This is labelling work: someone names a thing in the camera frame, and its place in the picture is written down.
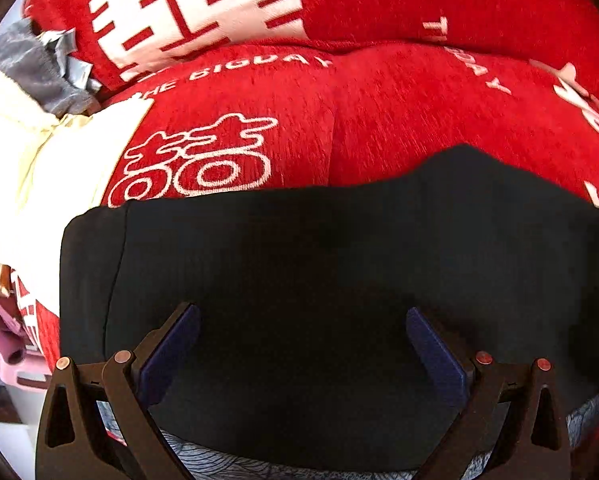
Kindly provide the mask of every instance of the black fabric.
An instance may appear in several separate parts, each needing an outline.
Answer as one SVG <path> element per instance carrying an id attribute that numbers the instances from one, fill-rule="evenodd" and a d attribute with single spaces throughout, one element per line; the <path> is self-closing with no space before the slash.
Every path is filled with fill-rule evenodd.
<path id="1" fill-rule="evenodd" d="M 273 463 L 423 462 L 455 413 L 407 341 L 414 303 L 497 360 L 549 358 L 568 411 L 599 390 L 578 354 L 599 337 L 599 210 L 468 146 L 367 186 L 93 209 L 65 230 L 60 299 L 62 354 L 78 363 L 198 304 L 198 344 L 154 418 Z"/>

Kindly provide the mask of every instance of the gray fabric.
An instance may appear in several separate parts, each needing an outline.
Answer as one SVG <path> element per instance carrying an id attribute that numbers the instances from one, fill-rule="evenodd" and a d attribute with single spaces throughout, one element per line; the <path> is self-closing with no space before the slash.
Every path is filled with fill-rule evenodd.
<path id="1" fill-rule="evenodd" d="M 124 437 L 108 402 L 97 402 L 104 426 L 123 442 Z M 599 426 L 599 397 L 566 418 L 571 447 L 576 447 Z M 386 473 L 316 471 L 261 460 L 241 458 L 186 442 L 162 430 L 168 445 L 196 480 L 411 480 L 416 471 Z M 474 457 L 462 480 L 472 480 L 484 471 L 490 452 Z"/>
<path id="2" fill-rule="evenodd" d="M 15 22 L 0 36 L 0 72 L 58 118 L 65 114 L 90 115 L 101 108 L 89 92 L 62 78 L 53 54 L 33 33 L 29 18 Z"/>
<path id="3" fill-rule="evenodd" d="M 66 72 L 64 77 L 71 83 L 75 88 L 86 90 L 88 88 L 89 75 L 93 65 L 77 59 L 75 57 L 66 58 Z"/>
<path id="4" fill-rule="evenodd" d="M 46 50 L 52 52 L 55 56 L 60 76 L 66 77 L 68 54 L 72 54 L 78 49 L 75 43 L 75 29 L 72 28 L 66 31 L 49 30 L 39 35 L 38 39 L 46 47 Z"/>
<path id="5" fill-rule="evenodd" d="M 97 92 L 102 88 L 102 84 L 95 79 L 94 77 L 89 77 L 88 81 L 86 81 L 86 90 L 91 92 L 91 94 L 96 95 Z"/>

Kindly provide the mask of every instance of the metal rivet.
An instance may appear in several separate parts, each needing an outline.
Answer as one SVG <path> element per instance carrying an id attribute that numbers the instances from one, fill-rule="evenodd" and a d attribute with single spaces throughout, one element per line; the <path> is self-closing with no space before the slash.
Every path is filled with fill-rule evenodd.
<path id="1" fill-rule="evenodd" d="M 475 359 L 481 365 L 489 365 L 493 362 L 493 356 L 490 355 L 488 352 L 484 352 L 483 350 L 475 354 Z"/>
<path id="2" fill-rule="evenodd" d="M 541 359 L 537 360 L 537 367 L 540 370 L 544 370 L 545 372 L 548 372 L 551 369 L 552 364 L 550 363 L 550 361 L 548 359 L 544 359 L 542 357 Z"/>
<path id="3" fill-rule="evenodd" d="M 128 350 L 120 350 L 115 354 L 115 362 L 124 364 L 131 358 L 131 353 Z"/>
<path id="4" fill-rule="evenodd" d="M 68 357 L 60 357 L 55 363 L 55 367 L 59 370 L 65 370 L 70 365 L 70 359 Z"/>

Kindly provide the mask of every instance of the white cloth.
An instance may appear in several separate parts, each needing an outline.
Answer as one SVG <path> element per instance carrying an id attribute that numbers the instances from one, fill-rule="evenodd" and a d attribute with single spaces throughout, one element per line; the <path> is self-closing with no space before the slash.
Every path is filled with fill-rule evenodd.
<path id="1" fill-rule="evenodd" d="M 58 120 L 0 72 L 0 263 L 60 311 L 60 247 L 72 218 L 99 206 L 153 100 Z"/>

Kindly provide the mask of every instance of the red fabric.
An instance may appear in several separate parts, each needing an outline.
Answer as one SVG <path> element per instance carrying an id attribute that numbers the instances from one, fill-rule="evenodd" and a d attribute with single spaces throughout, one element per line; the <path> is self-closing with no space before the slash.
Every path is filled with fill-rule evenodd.
<path id="1" fill-rule="evenodd" d="M 26 333 L 31 342 L 44 354 L 49 370 L 52 372 L 60 358 L 60 318 L 46 310 L 46 307 L 26 290 L 15 269 L 11 276 Z"/>
<path id="2" fill-rule="evenodd" d="M 599 98 L 599 12 L 589 0 L 283 0 L 281 9 L 280 0 L 122 1 L 126 6 L 114 12 L 122 7 L 112 0 L 26 0 L 25 12 L 44 29 L 75 27 L 78 57 L 94 63 L 94 76 L 112 90 L 128 86 L 120 74 L 155 56 L 151 49 L 170 51 L 150 65 L 154 72 L 227 41 L 290 36 L 436 41 L 556 68 L 572 62 L 580 82 Z M 439 28 L 423 26 L 435 22 Z M 108 42 L 109 54 L 98 41 Z"/>
<path id="3" fill-rule="evenodd" d="M 222 47 L 110 101 L 155 99 L 102 203 L 363 184 L 465 142 L 599 206 L 599 110 L 556 88 L 527 62 L 438 46 Z M 53 367 L 59 320 L 33 303 Z"/>
<path id="4" fill-rule="evenodd" d="M 590 461 L 590 450 L 595 445 L 599 445 L 599 428 L 587 436 L 584 441 L 571 452 L 573 469 L 580 468 L 582 463 Z"/>

